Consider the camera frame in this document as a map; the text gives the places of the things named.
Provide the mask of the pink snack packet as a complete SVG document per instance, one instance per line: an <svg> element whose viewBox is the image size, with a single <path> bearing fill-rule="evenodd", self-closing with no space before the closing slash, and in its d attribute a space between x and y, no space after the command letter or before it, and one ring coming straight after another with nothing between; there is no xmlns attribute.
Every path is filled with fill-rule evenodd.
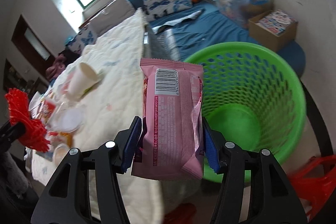
<svg viewBox="0 0 336 224"><path fill-rule="evenodd" d="M131 174L151 180L203 177L203 67L141 59L143 133Z"/></svg>

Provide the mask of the white paper cup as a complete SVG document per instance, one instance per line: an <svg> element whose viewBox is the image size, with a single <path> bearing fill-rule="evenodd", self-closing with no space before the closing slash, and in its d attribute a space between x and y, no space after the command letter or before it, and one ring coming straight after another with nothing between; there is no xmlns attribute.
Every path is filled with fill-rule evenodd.
<svg viewBox="0 0 336 224"><path fill-rule="evenodd" d="M77 100L84 93L100 81L98 73L87 63L80 63L73 74L68 87L67 95Z"/></svg>

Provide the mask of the red plastic stool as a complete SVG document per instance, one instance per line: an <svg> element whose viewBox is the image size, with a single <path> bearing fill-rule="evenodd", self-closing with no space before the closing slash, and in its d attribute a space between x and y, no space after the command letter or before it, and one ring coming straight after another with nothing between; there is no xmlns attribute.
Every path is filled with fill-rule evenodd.
<svg viewBox="0 0 336 224"><path fill-rule="evenodd" d="M327 166L331 169L322 176L308 177L307 175L318 166ZM312 157L306 166L288 175L288 179L297 196L306 200L311 207L306 216L312 221L335 191L335 155Z"/></svg>

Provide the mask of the red plastic fan toy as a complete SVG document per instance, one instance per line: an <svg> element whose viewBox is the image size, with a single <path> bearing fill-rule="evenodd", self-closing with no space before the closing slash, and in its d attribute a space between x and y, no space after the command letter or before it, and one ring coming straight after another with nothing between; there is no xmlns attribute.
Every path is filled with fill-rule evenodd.
<svg viewBox="0 0 336 224"><path fill-rule="evenodd" d="M25 133L18 138L20 143L30 149L47 152L50 144L50 141L46 139L47 129L41 120L31 118L27 94L17 88L9 88L5 98L9 109L10 124L14 126L22 123L25 127Z"/></svg>

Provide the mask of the white plastic lid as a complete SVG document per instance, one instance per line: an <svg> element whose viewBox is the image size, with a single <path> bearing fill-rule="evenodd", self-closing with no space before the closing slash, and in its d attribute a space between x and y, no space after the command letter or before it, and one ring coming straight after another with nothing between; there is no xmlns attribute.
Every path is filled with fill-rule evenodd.
<svg viewBox="0 0 336 224"><path fill-rule="evenodd" d="M59 131L72 133L82 124L83 112L78 108L65 109L60 112L56 121L56 127Z"/></svg>

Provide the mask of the cream quilted blanket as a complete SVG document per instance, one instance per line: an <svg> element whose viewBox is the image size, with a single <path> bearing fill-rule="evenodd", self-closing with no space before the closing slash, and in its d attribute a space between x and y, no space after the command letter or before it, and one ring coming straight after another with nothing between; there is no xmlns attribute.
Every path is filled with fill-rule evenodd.
<svg viewBox="0 0 336 224"><path fill-rule="evenodd" d="M75 134L74 148L97 149L117 133L130 127L134 117L141 118L143 38L147 21L141 9L115 26L96 44L87 46L81 57L69 65L52 87L56 98L68 106L85 110L84 125ZM67 95L76 67L87 63L100 81L77 100ZM118 174L123 203L129 223L193 223L196 207L184 203L199 186L194 180L158 181L132 176L129 168ZM95 172L89 171L89 199L92 216L100 219Z"/></svg>

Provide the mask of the green plastic mesh basket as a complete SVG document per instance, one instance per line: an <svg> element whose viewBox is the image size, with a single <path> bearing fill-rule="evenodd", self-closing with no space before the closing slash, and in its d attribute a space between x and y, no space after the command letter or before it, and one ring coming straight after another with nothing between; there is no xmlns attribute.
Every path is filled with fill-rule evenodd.
<svg viewBox="0 0 336 224"><path fill-rule="evenodd" d="M210 127L244 150L266 148L286 162L306 121L305 94L292 67L247 42L215 44L187 62L203 67L202 114Z"/></svg>

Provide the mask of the cardboard box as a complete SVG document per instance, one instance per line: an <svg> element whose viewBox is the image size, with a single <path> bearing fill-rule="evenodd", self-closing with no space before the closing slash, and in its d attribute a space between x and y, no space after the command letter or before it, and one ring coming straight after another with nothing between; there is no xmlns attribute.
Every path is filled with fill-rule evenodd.
<svg viewBox="0 0 336 224"><path fill-rule="evenodd" d="M296 37L298 21L280 9L263 12L248 22L250 37L274 52L284 48Z"/></svg>

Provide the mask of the colourful books in box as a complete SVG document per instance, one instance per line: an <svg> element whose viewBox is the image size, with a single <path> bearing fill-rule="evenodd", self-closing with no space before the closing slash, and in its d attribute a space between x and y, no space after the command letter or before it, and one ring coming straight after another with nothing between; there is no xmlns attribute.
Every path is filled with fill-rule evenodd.
<svg viewBox="0 0 336 224"><path fill-rule="evenodd" d="M261 18L256 24L272 34L280 36L295 23L297 23L296 19L285 11L278 9Z"/></svg>

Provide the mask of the blue mattress sheet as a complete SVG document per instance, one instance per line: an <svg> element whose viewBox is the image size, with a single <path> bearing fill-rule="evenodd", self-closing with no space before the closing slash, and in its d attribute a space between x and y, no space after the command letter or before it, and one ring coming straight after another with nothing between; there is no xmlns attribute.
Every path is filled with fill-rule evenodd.
<svg viewBox="0 0 336 224"><path fill-rule="evenodd" d="M163 57L184 61L195 52L218 43L257 43L249 36L248 30L239 27L221 14L218 8L207 0L194 4L188 10L152 21L150 25L151 28L155 28L186 16L187 20L175 26L167 26L156 35L150 35L151 40L157 40L165 48Z"/></svg>

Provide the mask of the beige cushion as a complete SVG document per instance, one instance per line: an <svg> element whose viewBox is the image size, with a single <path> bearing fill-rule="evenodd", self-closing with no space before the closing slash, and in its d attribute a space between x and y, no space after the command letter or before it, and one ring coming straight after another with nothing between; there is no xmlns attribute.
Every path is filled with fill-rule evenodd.
<svg viewBox="0 0 336 224"><path fill-rule="evenodd" d="M89 20L89 25L99 37L134 13L135 9L128 0L113 0Z"/></svg>

